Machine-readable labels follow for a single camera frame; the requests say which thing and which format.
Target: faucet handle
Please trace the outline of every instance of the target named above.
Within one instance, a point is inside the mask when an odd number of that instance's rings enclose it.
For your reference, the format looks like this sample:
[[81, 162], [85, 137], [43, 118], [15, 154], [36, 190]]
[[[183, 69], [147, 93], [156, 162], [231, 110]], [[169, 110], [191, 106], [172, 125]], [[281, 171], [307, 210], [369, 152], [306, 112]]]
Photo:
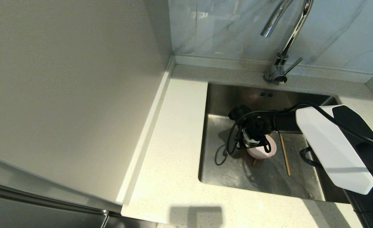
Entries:
[[300, 63], [300, 61], [302, 61], [303, 58], [302, 57], [299, 57], [285, 72], [284, 72], [284, 75], [288, 74], [289, 71], [291, 71], [294, 67], [296, 67], [296, 65], [298, 65], [298, 63]]

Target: sink basin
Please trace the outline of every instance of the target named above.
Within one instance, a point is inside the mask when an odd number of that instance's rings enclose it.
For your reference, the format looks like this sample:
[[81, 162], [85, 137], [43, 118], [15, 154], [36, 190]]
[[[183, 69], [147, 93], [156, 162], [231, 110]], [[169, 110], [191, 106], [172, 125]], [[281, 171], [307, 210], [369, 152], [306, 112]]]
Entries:
[[[226, 141], [233, 121], [228, 113], [236, 106], [251, 110], [282, 110], [298, 102], [337, 105], [332, 96], [233, 85], [209, 84], [203, 129], [199, 180], [203, 183], [235, 187], [303, 199], [349, 203], [343, 189], [335, 186], [324, 170], [304, 163], [299, 151], [308, 147], [303, 135], [283, 134], [288, 176], [279, 133], [273, 133], [277, 150], [273, 157], [257, 160], [245, 150], [226, 156]], [[315, 154], [311, 159], [317, 160]]]

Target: faucet spout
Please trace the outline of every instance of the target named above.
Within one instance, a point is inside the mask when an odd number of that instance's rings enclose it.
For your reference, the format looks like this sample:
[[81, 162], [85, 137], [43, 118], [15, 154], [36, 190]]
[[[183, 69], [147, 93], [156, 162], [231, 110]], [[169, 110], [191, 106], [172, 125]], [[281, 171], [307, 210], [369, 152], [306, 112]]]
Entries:
[[[268, 22], [264, 26], [264, 29], [261, 32], [262, 36], [269, 37], [271, 35], [272, 31], [275, 29], [276, 24], [278, 24], [279, 19], [282, 17], [282, 14], [286, 11], [286, 9], [289, 7], [292, 1], [293, 0], [281, 0], [279, 2], [279, 4], [274, 9], [271, 17], [269, 18]], [[275, 63], [271, 67], [268, 75], [264, 76], [264, 79], [267, 82], [272, 82], [277, 85], [284, 84], [286, 82], [286, 73], [284, 73], [283, 71], [283, 65], [288, 59], [288, 51], [289, 49], [291, 49], [293, 42], [298, 36], [300, 29], [302, 28], [312, 7], [312, 3], [313, 0], [303, 1], [301, 14], [299, 15], [298, 20], [296, 21], [292, 33], [290, 34], [290, 36], [288, 36], [282, 50], [279, 53], [277, 53]]]
[[261, 35], [268, 38], [271, 36], [272, 31], [275, 29], [275, 26], [278, 24], [279, 19], [285, 13], [288, 6], [292, 3], [293, 0], [282, 0], [273, 10], [271, 17], [269, 17], [267, 23], [265, 24]]

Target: wooden chopstick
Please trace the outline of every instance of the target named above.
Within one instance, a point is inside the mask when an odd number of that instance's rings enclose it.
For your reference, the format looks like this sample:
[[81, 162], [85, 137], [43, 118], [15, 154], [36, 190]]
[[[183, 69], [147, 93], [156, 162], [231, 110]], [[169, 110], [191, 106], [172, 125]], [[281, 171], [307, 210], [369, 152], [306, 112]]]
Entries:
[[282, 134], [279, 134], [279, 137], [281, 138], [281, 144], [282, 144], [282, 150], [284, 151], [284, 158], [285, 158], [285, 164], [286, 164], [286, 171], [288, 172], [288, 176], [291, 176], [291, 170], [289, 169], [289, 163], [288, 163], [288, 157], [286, 155], [286, 149], [285, 149], [285, 143], [284, 138], [282, 137]]

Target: white wall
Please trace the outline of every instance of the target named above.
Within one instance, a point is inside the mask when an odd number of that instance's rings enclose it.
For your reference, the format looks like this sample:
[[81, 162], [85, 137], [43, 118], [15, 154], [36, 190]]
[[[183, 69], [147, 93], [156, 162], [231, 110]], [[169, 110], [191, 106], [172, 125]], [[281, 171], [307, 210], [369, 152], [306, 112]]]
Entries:
[[[175, 54], [273, 61], [302, 1], [270, 38], [260, 35], [280, 0], [169, 0]], [[373, 0], [314, 0], [288, 63], [373, 73]]]
[[0, 159], [115, 201], [170, 54], [167, 0], [0, 1]]

